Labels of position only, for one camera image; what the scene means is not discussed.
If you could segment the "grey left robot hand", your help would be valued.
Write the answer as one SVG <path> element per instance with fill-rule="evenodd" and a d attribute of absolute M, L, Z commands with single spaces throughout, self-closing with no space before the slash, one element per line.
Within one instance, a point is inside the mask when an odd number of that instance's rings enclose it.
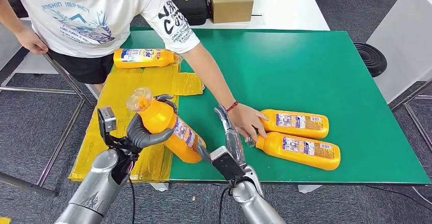
<path fill-rule="evenodd" d="M 171 128 L 167 128 L 156 134 L 150 133 L 144 126 L 142 118 L 138 113 L 135 113 L 126 129 L 126 137 L 131 140 L 133 145 L 140 149 L 163 143 L 172 134 L 173 129 Z"/>

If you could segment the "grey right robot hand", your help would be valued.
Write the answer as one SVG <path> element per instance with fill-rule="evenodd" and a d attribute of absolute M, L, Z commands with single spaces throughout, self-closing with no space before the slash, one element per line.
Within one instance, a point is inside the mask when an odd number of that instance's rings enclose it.
<path fill-rule="evenodd" d="M 244 168 L 247 163 L 244 155 L 243 146 L 240 140 L 239 133 L 232 124 L 228 117 L 227 110 L 222 106 L 214 108 L 214 111 L 220 117 L 220 120 L 224 127 L 225 132 L 225 148 L 216 149 L 213 154 L 216 156 L 211 156 L 207 149 L 202 143 L 199 143 L 196 147 L 197 152 L 202 157 L 202 159 L 211 162 L 214 167 L 221 169 L 240 167 Z"/>

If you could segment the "person's right hand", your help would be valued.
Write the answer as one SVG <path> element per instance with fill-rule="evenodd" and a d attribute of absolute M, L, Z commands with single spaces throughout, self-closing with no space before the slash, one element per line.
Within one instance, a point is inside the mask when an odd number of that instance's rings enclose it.
<path fill-rule="evenodd" d="M 47 45 L 29 28 L 23 28 L 14 33 L 19 43 L 34 54 L 43 54 L 48 52 Z"/>

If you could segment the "person's left hand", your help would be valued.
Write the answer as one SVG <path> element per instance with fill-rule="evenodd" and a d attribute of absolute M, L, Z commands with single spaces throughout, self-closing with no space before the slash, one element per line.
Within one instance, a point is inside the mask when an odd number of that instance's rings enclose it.
<path fill-rule="evenodd" d="M 262 120 L 268 121 L 268 117 L 263 113 L 237 101 L 228 107 L 227 112 L 232 124 L 245 141 L 256 142 L 259 135 L 266 138 Z"/>

